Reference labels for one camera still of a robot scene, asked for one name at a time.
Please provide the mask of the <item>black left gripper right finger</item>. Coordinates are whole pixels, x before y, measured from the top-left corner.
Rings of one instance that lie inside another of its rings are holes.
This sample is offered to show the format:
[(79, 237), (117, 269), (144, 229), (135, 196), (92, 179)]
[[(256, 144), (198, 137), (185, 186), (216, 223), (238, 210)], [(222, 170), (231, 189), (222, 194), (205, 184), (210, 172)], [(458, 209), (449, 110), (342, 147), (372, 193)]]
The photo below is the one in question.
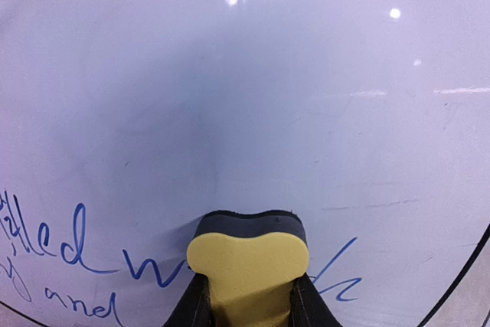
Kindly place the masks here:
[(294, 280), (289, 327), (341, 327), (306, 273)]

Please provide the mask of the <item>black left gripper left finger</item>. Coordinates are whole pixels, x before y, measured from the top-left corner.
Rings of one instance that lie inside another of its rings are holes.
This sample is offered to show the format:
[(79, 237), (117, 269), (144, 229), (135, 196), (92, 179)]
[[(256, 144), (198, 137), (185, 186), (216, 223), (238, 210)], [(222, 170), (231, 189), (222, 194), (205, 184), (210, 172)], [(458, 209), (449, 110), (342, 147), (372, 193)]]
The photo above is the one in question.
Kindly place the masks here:
[(208, 280), (196, 273), (163, 327), (208, 327), (211, 299)]

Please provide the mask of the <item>white whiteboard with black frame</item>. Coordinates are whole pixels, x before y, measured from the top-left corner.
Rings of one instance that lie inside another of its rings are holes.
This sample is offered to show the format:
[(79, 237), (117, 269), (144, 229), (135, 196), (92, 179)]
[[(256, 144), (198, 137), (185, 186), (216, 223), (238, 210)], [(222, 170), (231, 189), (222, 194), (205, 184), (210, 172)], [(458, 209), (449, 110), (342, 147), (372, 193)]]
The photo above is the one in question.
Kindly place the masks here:
[(489, 226), (489, 0), (1, 0), (1, 324), (160, 326), (201, 216), (299, 216), (345, 326)]

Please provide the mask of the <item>yellow black whiteboard eraser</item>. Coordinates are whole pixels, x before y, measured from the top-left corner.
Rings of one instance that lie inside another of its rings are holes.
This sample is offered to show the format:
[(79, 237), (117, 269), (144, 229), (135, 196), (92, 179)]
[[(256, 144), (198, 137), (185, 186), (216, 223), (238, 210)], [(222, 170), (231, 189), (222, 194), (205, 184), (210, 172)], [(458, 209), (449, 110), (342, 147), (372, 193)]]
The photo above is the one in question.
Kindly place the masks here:
[(293, 282), (308, 268), (309, 249), (291, 212), (213, 211), (198, 223), (187, 261), (207, 278), (217, 326), (286, 326)]

